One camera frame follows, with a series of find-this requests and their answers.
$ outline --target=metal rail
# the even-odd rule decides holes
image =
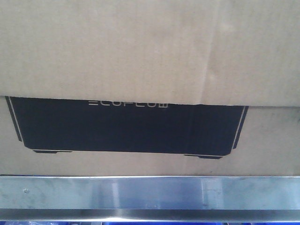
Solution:
[[[0,220],[300,221],[300,177],[0,176]]]

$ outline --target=cardboard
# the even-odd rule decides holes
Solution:
[[[249,107],[237,147],[221,159],[164,153],[35,153],[18,140],[4,97],[0,97],[0,134],[0,174],[300,175],[298,107]]]
[[[298,0],[3,0],[0,95],[300,106]]]

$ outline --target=box flap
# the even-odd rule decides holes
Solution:
[[[1,3],[0,95],[300,106],[300,1]]]

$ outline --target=black printed graphic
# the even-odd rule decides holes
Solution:
[[[155,152],[220,158],[239,139],[247,106],[7,97],[30,149]]]

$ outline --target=metal shelf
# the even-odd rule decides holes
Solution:
[[[300,177],[0,176],[0,220],[300,221]]]

